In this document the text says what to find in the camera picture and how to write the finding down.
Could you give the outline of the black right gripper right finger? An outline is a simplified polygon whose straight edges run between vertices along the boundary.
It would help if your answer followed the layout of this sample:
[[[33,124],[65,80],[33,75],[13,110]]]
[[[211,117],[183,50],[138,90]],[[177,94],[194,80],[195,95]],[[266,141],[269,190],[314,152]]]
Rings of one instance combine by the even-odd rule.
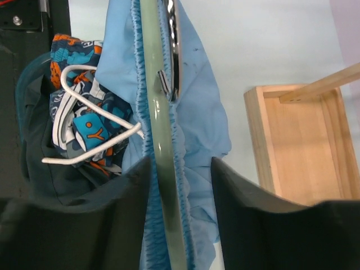
[[[225,269],[359,268],[359,201],[299,205],[216,157],[211,181]]]

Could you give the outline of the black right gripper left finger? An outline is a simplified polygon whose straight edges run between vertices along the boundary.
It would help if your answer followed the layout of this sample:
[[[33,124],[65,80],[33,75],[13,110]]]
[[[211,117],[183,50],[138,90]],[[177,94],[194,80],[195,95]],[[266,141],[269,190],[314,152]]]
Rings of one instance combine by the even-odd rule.
[[[2,269],[139,269],[151,160],[73,200],[1,200]]]

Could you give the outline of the light blue shorts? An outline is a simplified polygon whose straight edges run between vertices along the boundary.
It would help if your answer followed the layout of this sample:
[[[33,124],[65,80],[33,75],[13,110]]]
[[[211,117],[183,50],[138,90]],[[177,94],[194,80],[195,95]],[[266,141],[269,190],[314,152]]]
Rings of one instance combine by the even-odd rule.
[[[174,167],[187,269],[209,269],[219,241],[210,163],[231,149],[228,120],[203,44],[180,1],[157,1],[163,43],[165,95],[169,102]],[[125,132],[71,159],[44,163],[91,165],[106,176],[125,173],[142,157],[152,160],[150,194],[140,269],[171,269],[147,98],[140,1],[110,1],[105,39],[96,67],[70,65],[61,74],[64,90]],[[91,103],[66,83],[68,72],[93,70],[100,85],[130,104],[129,121]]]

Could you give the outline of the sage green hanger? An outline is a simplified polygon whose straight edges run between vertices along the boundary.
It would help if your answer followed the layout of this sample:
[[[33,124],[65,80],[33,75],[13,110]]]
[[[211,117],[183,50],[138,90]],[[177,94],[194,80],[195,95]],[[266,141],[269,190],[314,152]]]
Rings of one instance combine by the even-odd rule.
[[[147,98],[171,269],[187,269],[157,1],[140,1]]]

